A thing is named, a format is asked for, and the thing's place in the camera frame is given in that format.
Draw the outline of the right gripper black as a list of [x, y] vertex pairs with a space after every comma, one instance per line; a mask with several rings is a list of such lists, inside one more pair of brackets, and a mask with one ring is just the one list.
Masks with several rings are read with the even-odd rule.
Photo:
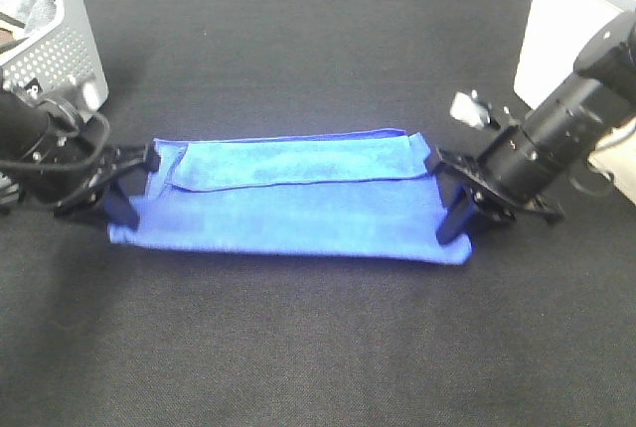
[[457, 193], [436, 230], [440, 244], [449, 244], [461, 234], [473, 234], [494, 226], [508, 225], [517, 214], [533, 214], [554, 224], [564, 218], [560, 205], [541, 195], [527, 202], [514, 201], [495, 184], [492, 176], [472, 156], [433, 148], [424, 160], [427, 177], [443, 170], [458, 183]]

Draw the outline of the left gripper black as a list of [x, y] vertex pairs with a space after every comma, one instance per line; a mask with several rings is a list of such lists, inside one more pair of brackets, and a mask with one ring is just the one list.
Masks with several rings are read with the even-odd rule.
[[64, 167], [49, 173], [58, 190], [51, 202], [56, 218], [138, 228], [139, 214], [119, 185], [119, 176], [136, 169], [157, 172], [160, 156], [153, 143], [119, 147], [105, 144], [97, 150], [95, 143], [78, 136], [57, 147], [52, 162]]

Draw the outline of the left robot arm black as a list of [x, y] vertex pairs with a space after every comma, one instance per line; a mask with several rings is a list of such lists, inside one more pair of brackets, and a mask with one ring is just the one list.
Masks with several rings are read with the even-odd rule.
[[139, 169], [155, 173], [155, 146], [108, 143], [100, 113], [60, 96], [36, 99], [5, 82], [1, 88], [1, 212], [22, 207], [65, 221], [135, 230], [140, 215], [120, 180]]

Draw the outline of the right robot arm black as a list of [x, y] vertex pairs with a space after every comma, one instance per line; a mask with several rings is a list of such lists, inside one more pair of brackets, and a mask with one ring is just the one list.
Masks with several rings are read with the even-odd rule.
[[432, 149], [427, 172], [458, 185], [437, 241], [446, 245], [517, 214], [562, 220], [562, 208], [545, 198], [545, 189], [634, 117], [635, 14], [627, 11], [585, 44], [571, 74], [536, 109], [512, 121], [478, 156]]

